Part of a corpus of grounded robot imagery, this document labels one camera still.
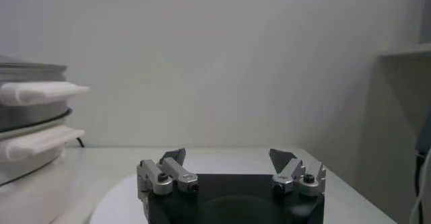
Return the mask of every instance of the shelf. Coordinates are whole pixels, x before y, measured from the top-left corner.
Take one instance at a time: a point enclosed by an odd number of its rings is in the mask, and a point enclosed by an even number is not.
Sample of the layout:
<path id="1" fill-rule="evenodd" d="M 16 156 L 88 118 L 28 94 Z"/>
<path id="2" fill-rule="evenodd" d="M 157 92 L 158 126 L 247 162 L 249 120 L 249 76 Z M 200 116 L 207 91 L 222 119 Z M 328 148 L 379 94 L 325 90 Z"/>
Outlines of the shelf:
<path id="1" fill-rule="evenodd" d="M 379 57 L 414 57 L 431 59 L 431 43 L 416 44 L 406 48 L 387 50 L 378 53 Z"/>
<path id="2" fill-rule="evenodd" d="M 380 67 L 417 138 L 431 110 L 431 44 L 379 53 Z"/>

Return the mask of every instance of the black cable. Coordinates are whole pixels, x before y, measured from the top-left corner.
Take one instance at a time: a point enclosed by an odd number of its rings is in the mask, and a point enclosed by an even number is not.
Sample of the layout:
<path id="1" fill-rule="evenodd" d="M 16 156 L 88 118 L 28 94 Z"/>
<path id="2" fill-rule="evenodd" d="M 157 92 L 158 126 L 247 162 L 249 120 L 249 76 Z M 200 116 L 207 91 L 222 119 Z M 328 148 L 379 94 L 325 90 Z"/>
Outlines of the black cable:
<path id="1" fill-rule="evenodd" d="M 418 154 L 416 156 L 416 171 L 415 171 L 415 192 L 416 196 L 418 196 L 420 187 L 419 187 L 419 179 L 420 179 L 420 171 L 425 162 L 424 156 L 422 154 Z M 424 223 L 424 213 L 422 211 L 422 202 L 419 202 L 418 206 L 418 212 L 419 212 L 419 224 Z"/>
<path id="2" fill-rule="evenodd" d="M 84 146 L 84 143 L 82 142 L 81 138 L 76 138 L 78 140 L 79 145 L 81 145 L 81 147 L 86 147 Z"/>

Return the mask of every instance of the rice cooker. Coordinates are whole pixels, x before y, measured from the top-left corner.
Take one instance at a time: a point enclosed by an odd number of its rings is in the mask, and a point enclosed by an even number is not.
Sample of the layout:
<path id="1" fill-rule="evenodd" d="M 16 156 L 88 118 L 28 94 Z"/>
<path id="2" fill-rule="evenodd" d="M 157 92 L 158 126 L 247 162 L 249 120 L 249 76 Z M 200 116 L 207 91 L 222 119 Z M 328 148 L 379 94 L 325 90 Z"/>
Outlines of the rice cooker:
<path id="1" fill-rule="evenodd" d="M 66 66 L 0 56 L 0 223 L 50 223 L 64 211 L 67 100 L 89 91 L 66 81 Z"/>

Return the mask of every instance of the white table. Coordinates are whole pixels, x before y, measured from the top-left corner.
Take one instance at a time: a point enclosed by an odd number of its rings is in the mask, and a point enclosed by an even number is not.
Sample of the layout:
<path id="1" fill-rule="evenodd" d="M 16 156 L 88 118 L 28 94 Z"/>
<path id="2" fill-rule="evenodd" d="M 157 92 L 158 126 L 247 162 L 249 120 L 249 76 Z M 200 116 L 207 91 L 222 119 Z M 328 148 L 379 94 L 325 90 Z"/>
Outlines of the white table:
<path id="1" fill-rule="evenodd" d="M 272 147 L 291 151 L 309 165 L 316 159 L 295 147 Z M 69 148 L 66 165 L 74 175 L 72 195 L 64 214 L 54 224 L 87 223 L 102 197 L 123 178 L 134 174 L 141 159 L 159 159 L 171 149 L 161 148 Z M 188 161 L 205 163 L 209 173 L 272 174 L 274 169 L 268 148 L 187 149 L 184 166 L 193 171 Z M 395 223 L 382 211 L 359 195 L 352 187 L 327 170 L 325 224 Z"/>

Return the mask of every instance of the black bolt head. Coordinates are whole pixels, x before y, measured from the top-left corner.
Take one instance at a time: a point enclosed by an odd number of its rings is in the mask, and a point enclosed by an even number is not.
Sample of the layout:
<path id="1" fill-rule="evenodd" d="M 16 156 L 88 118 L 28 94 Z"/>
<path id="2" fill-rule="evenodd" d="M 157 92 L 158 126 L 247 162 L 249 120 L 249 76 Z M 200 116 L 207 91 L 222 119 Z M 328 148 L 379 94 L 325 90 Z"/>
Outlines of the black bolt head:
<path id="1" fill-rule="evenodd" d="M 314 183 L 314 176 L 311 175 L 311 174 L 305 174 L 305 176 L 304 176 L 304 182 L 306 182 L 307 184 Z"/>
<path id="2" fill-rule="evenodd" d="M 167 179 L 168 179 L 168 175 L 165 174 L 164 172 L 162 172 L 161 174 L 159 174 L 157 176 L 157 181 L 159 181 L 159 182 L 163 182 L 163 181 L 165 181 Z"/>

